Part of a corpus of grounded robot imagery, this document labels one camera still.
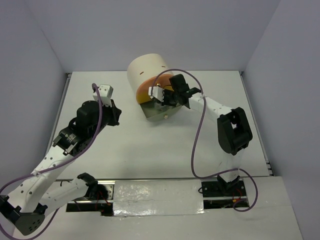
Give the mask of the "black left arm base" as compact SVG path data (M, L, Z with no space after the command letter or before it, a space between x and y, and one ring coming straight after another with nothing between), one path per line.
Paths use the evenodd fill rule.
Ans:
M88 173L77 176L88 186L86 193L67 204L68 213L100 213L104 217L113 217L114 183L102 183Z

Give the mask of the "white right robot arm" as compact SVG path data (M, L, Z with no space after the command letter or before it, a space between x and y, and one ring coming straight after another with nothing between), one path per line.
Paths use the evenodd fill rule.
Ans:
M151 88L149 96L155 97L163 106L184 106L201 113L190 160L191 172L198 179L201 176L197 175L195 171L195 154L200 131L205 118L216 123L218 146L230 156L230 159L222 162L218 173L211 176L217 178L218 192L224 196L230 195L240 178L241 170L237 160L242 157L244 149L253 139L245 110L241 107L225 106L207 97L201 85L191 88L182 74L171 76L168 86Z

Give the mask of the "grey bottom drawer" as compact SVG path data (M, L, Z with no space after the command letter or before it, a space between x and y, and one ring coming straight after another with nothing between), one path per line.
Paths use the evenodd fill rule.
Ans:
M181 105L178 106L162 106L156 100L147 101L140 104L140 107L145 115L145 118L150 122L158 122L171 117L176 114Z

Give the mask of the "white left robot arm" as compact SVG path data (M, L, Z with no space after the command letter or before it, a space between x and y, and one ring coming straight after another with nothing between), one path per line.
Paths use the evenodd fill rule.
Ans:
M15 190L0 197L0 212L24 236L37 231L53 211L77 198L106 199L108 190L88 173L49 190L58 176L72 163L72 158L84 153L92 145L95 134L105 126L119 125L122 111L113 100L99 105L84 102L76 117L63 128L40 164Z

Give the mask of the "orange top drawer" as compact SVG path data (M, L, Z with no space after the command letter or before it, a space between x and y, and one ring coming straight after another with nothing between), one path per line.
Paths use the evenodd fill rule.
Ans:
M170 85L170 80L173 75L172 74L162 74L157 78L157 80L154 83L154 80L156 77L151 77L150 79L144 81L137 89L137 93L147 92L149 87L156 86L157 84L160 84L161 87Z

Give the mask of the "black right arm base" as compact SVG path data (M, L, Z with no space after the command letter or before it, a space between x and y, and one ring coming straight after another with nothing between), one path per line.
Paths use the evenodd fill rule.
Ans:
M214 180L202 181L198 192L202 194L204 198L240 198L247 195L244 182L240 176L237 176L233 181L230 182L226 182L220 176Z

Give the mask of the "yellow drawer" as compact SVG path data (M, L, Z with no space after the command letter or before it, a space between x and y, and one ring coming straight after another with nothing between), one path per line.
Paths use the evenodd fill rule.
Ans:
M148 87L139 87L136 91L136 101L138 104L149 102L151 98L148 95Z

